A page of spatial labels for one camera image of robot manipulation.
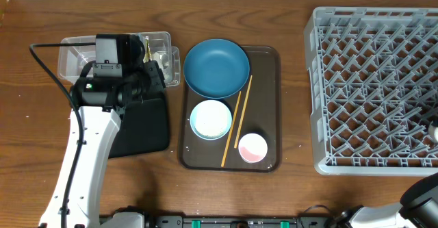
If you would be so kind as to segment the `yellow green snack wrapper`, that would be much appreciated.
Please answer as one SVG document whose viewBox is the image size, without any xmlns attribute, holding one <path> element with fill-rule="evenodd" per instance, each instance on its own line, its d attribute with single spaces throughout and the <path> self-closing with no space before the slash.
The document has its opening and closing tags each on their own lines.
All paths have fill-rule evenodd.
<svg viewBox="0 0 438 228">
<path fill-rule="evenodd" d="M 144 48 L 145 48 L 145 56 L 144 56 L 144 62 L 150 62 L 152 60 L 152 54 L 150 49 L 150 43 L 149 38 L 146 37 L 144 41 Z"/>
</svg>

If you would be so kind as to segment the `white tissue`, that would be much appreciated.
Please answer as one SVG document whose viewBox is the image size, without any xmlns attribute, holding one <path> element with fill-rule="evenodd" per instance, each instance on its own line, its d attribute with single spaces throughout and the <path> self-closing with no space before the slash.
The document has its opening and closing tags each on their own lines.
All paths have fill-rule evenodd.
<svg viewBox="0 0 438 228">
<path fill-rule="evenodd" d="M 170 65 L 170 57 L 167 53 L 164 52 L 154 52 L 152 54 L 152 60 L 155 60 L 160 69 L 162 70 L 163 76 L 164 76 L 164 82 L 168 83 L 171 78 L 171 65 Z"/>
</svg>

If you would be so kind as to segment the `dark blue plate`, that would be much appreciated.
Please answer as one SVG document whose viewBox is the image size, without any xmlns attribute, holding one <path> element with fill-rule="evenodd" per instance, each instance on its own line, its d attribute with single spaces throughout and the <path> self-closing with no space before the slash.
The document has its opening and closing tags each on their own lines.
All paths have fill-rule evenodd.
<svg viewBox="0 0 438 228">
<path fill-rule="evenodd" d="M 184 79 L 196 94 L 225 99 L 239 92 L 250 75 L 250 61 L 241 46 L 225 39 L 193 46 L 183 64 Z"/>
</svg>

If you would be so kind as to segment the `white cup pink inside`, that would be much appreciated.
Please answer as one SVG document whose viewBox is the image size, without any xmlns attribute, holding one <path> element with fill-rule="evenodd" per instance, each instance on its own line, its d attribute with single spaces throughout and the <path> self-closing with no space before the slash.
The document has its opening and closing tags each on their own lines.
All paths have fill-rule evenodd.
<svg viewBox="0 0 438 228">
<path fill-rule="evenodd" d="M 237 147 L 241 158 L 250 164 L 262 161 L 268 153 L 266 140 L 255 133 L 244 135 Z"/>
</svg>

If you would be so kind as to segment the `white cup green inside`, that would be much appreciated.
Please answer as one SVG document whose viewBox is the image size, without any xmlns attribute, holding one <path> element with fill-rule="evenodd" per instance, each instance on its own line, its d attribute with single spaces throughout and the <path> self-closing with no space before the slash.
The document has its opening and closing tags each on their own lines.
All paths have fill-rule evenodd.
<svg viewBox="0 0 438 228">
<path fill-rule="evenodd" d="M 434 142 L 438 143 L 438 119 L 430 123 L 428 126 L 428 134 Z"/>
</svg>

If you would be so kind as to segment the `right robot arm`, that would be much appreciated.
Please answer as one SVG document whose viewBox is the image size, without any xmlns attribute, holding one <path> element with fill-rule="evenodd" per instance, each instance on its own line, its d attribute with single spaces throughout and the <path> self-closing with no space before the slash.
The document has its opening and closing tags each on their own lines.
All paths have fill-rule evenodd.
<svg viewBox="0 0 438 228">
<path fill-rule="evenodd" d="M 399 203 L 382 207 L 362 205 L 343 212 L 330 227 L 437 228 L 437 174 L 412 185 Z"/>
</svg>

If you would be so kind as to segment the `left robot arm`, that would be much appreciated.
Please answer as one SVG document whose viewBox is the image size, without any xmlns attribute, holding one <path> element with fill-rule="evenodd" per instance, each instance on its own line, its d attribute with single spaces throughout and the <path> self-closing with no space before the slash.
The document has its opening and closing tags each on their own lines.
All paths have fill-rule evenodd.
<svg viewBox="0 0 438 228">
<path fill-rule="evenodd" d="M 61 42 L 93 48 L 95 57 L 62 92 L 70 104 L 66 153 L 41 227 L 149 227 L 133 207 L 108 221 L 99 217 L 107 161 L 162 151 L 170 141 L 163 70 L 151 53 L 149 34 L 97 34 Z"/>
</svg>

